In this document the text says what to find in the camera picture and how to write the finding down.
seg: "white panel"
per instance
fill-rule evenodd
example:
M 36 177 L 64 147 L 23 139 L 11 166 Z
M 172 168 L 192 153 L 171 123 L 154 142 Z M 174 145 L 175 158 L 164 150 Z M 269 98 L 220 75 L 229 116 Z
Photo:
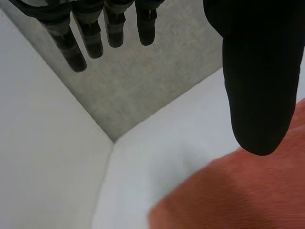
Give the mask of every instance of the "white panel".
M 298 101 L 305 97 L 305 60 Z M 92 229 L 145 229 L 161 198 L 238 143 L 220 69 L 115 145 Z
M 112 145 L 0 11 L 0 228 L 90 228 Z

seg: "orange fabric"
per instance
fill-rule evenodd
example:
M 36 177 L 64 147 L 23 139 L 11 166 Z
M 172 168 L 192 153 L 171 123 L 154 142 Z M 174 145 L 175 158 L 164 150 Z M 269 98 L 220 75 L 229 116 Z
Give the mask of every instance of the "orange fabric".
M 150 229 L 305 228 L 305 99 L 269 156 L 238 149 L 211 162 L 165 197 Z

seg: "gray concrete floor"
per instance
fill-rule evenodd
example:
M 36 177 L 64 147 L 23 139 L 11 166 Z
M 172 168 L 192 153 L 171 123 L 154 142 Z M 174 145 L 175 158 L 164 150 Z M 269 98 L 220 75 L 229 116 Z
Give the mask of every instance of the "gray concrete floor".
M 48 33 L 8 0 L 0 7 L 112 140 L 185 93 L 222 66 L 221 37 L 207 22 L 202 0 L 166 0 L 158 9 L 153 45 L 140 44 L 134 5 L 125 13 L 124 45 L 107 43 L 104 55 L 90 59 L 75 22 L 71 28 L 87 70 L 70 70 Z

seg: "robotic hand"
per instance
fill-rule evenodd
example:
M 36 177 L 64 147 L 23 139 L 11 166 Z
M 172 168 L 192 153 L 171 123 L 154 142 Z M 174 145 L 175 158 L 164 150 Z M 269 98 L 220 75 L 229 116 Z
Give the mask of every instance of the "robotic hand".
M 91 58 L 103 55 L 98 18 L 104 10 L 109 45 L 123 44 L 124 12 L 134 0 L 10 0 L 19 10 L 36 18 L 57 44 L 75 72 L 86 69 L 86 61 L 70 29 L 70 12 L 78 25 L 82 40 Z M 135 0 L 140 41 L 150 45 L 155 36 L 157 8 L 164 0 Z
M 103 54 L 97 19 L 104 10 L 108 42 L 123 43 L 124 12 L 133 0 L 10 0 L 37 18 L 71 68 L 86 62 L 69 27 L 70 12 L 89 55 Z M 164 0 L 135 0 L 141 43 L 154 40 L 156 9 Z M 305 0 L 203 0 L 209 23 L 224 38 L 224 80 L 234 135 L 247 151 L 265 156 L 284 138 L 295 110 L 305 46 Z

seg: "white surface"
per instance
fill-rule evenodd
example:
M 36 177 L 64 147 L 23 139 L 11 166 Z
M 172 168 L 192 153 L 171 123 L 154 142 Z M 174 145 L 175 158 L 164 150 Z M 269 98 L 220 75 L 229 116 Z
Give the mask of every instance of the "white surface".
M 111 150 L 0 11 L 0 228 L 89 229 Z
M 305 61 L 298 101 L 304 97 Z M 115 144 L 92 229 L 147 228 L 153 205 L 237 147 L 220 69 Z

